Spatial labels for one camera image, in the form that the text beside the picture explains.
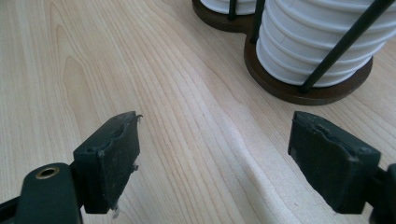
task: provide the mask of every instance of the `round wooden coaster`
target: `round wooden coaster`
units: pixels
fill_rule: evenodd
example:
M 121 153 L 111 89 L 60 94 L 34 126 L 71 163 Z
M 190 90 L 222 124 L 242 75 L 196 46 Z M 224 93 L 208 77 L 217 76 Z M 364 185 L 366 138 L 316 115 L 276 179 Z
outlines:
M 227 32 L 244 33 L 245 64 L 247 70 L 256 82 L 266 91 L 279 99 L 297 105 L 326 105 L 341 100 L 356 90 L 370 75 L 373 67 L 373 58 L 356 73 L 340 84 L 326 88 L 312 88 L 308 93 L 298 92 L 298 86 L 293 86 L 277 80 L 268 74 L 260 64 L 256 45 L 250 43 L 253 32 L 254 15 L 237 16 L 229 21 L 227 15 L 220 14 L 205 7 L 200 0 L 192 0 L 196 15 L 206 24 Z

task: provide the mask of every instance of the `tabletop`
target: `tabletop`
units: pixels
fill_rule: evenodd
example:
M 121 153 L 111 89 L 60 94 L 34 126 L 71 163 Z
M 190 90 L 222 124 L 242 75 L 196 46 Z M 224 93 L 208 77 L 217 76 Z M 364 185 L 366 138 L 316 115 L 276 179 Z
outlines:
M 303 106 L 249 74 L 244 34 L 203 23 L 191 0 L 0 1 L 0 202 L 109 118 L 138 124 L 139 170 L 120 215 L 85 223 L 367 223 L 336 214 L 288 155 L 294 111 L 322 116 L 396 162 L 396 39 L 347 98 Z

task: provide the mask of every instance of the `wood grain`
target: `wood grain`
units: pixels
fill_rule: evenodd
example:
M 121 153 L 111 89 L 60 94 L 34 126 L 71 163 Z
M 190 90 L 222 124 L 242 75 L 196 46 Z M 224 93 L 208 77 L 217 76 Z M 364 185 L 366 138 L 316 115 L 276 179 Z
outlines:
M 85 223 L 367 223 L 370 206 L 335 214 L 287 154 L 295 110 L 396 162 L 396 39 L 350 96 L 301 106 L 261 89 L 245 36 L 208 27 L 190 0 L 3 0 L 0 21 L 0 202 L 130 110 L 144 116 L 139 171 L 117 219 Z

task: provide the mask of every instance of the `stack of white bowls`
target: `stack of white bowls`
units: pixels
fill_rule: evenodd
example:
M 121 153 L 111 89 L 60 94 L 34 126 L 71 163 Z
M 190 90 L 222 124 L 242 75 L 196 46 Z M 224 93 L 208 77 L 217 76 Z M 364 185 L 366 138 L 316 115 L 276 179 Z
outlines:
M 302 85 L 374 0 L 266 0 L 256 50 L 273 77 Z M 393 4 L 314 87 L 351 77 L 396 34 Z
M 230 0 L 201 0 L 202 4 L 212 11 L 228 14 Z M 256 9 L 256 0 L 236 0 L 236 15 L 253 14 Z

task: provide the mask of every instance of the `bolt hole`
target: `bolt hole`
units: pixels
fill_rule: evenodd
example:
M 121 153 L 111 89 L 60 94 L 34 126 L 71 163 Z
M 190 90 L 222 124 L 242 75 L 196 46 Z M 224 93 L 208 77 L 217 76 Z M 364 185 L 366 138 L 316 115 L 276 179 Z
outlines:
M 48 167 L 35 175 L 37 179 L 48 179 L 51 178 L 59 173 L 58 167 Z

